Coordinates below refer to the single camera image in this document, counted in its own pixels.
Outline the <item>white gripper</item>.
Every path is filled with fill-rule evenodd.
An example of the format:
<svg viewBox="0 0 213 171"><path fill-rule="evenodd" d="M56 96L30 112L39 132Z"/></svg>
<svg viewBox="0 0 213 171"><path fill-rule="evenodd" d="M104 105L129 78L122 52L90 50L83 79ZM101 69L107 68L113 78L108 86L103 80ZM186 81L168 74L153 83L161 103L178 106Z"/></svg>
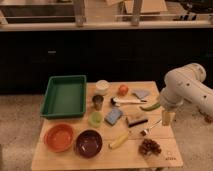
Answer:
<svg viewBox="0 0 213 171"><path fill-rule="evenodd" d="M170 112L169 113L169 117L170 117L169 125L171 125L171 123L173 122L173 120L175 118L175 115L176 115L175 112L172 112L172 111L174 111L176 109L176 105L172 104L172 103L170 103L168 101L165 101L165 100L163 100L161 102L161 105L166 110L166 111L165 110L162 111L162 125L163 126L167 126L168 125L168 121L167 121L168 113L167 112Z"/></svg>

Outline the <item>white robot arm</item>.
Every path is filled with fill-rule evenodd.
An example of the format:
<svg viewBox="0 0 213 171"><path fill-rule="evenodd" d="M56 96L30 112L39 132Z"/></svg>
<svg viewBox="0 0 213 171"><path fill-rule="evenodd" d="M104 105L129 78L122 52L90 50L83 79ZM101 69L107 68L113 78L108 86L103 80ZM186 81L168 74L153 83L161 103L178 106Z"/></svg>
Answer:
<svg viewBox="0 0 213 171"><path fill-rule="evenodd" d="M185 100L195 104L205 115L213 119L213 89L203 84L205 78L205 68L198 63L170 70L165 75L165 87L158 96L158 102L163 107L163 126L171 123L171 114Z"/></svg>

